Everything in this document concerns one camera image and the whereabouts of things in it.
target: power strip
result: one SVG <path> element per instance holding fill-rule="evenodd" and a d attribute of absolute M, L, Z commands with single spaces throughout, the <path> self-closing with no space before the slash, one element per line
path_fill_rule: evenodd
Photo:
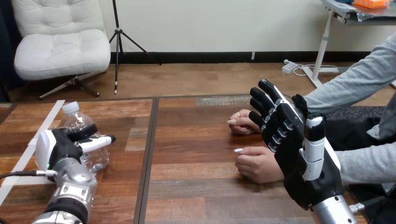
<path fill-rule="evenodd" d="M 297 65 L 294 62 L 289 62 L 287 65 L 282 67 L 282 72 L 284 73 L 292 73 L 294 70 L 296 70 Z"/>

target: orange box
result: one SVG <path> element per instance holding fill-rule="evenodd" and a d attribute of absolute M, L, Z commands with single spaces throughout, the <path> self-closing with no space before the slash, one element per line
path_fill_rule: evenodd
<path fill-rule="evenodd" d="M 354 0 L 354 4 L 367 8 L 386 8 L 390 0 Z"/>

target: metal chair base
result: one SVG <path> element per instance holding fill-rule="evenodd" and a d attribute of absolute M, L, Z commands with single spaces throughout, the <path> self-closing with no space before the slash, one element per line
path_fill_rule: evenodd
<path fill-rule="evenodd" d="M 72 78 L 71 80 L 69 80 L 69 81 L 63 83 L 63 84 L 60 85 L 60 86 L 58 86 L 57 88 L 54 88 L 53 90 L 51 90 L 51 91 L 45 93 L 44 95 L 39 96 L 39 99 L 43 99 L 44 97 L 46 97 L 46 96 L 48 96 L 48 95 L 50 95 L 50 94 L 52 94 L 52 93 L 54 93 L 54 92 L 57 92 L 57 91 L 59 91 L 59 90 L 65 88 L 65 87 L 67 87 L 67 86 L 69 86 L 69 85 L 78 86 L 78 87 L 81 88 L 81 90 L 85 90 L 85 91 L 89 92 L 91 95 L 93 95 L 93 96 L 95 96 L 95 97 L 99 97 L 99 96 L 100 96 L 100 93 L 99 93 L 99 92 L 92 90 L 92 89 L 89 88 L 84 82 L 82 82 L 82 80 L 84 80 L 84 79 L 86 79 L 86 78 L 89 78 L 89 77 L 92 77 L 92 76 L 95 76 L 95 75 L 97 75 L 97 74 L 99 74 L 99 73 L 93 72 L 93 73 L 89 73 L 89 74 L 82 75 L 82 76 L 76 76 L 76 77 Z"/>

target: black tripod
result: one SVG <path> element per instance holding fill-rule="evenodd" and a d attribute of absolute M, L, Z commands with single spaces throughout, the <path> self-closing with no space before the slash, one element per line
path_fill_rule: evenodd
<path fill-rule="evenodd" d="M 139 46 L 135 41 L 133 41 L 128 35 L 120 29 L 120 26 L 118 24 L 118 14 L 117 14 L 117 6 L 115 4 L 115 0 L 113 0 L 113 8 L 114 8 L 114 17 L 115 17 L 115 25 L 117 29 L 114 31 L 114 34 L 112 38 L 110 39 L 111 41 L 114 39 L 114 37 L 117 35 L 117 56 L 116 56 L 116 64 L 115 64 L 115 86 L 114 86 L 114 94 L 117 94 L 117 80 L 118 80 L 118 68 L 120 65 L 118 64 L 118 54 L 121 53 L 121 55 L 124 55 L 124 51 L 122 50 L 122 43 L 121 43 L 121 34 L 124 35 L 126 38 L 128 38 L 132 43 L 134 43 L 140 50 L 142 50 L 144 53 L 146 53 L 147 56 L 149 56 L 153 61 L 157 62 L 159 65 L 162 65 L 160 61 L 158 61 L 155 57 L 153 57 L 149 52 L 147 52 L 145 49 L 143 49 L 141 46 Z"/>

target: plastic water bottle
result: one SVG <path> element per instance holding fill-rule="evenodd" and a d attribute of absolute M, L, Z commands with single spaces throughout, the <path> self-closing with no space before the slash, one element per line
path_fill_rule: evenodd
<path fill-rule="evenodd" d="M 64 127 L 71 141 L 78 141 L 90 136 L 100 136 L 99 130 L 93 120 L 88 115 L 80 112 L 80 107 L 77 102 L 62 106 L 62 110 L 67 116 Z M 94 173 L 108 165 L 109 153 L 106 147 L 102 147 L 83 154 L 80 160 L 81 164 L 84 165 L 89 172 Z"/>

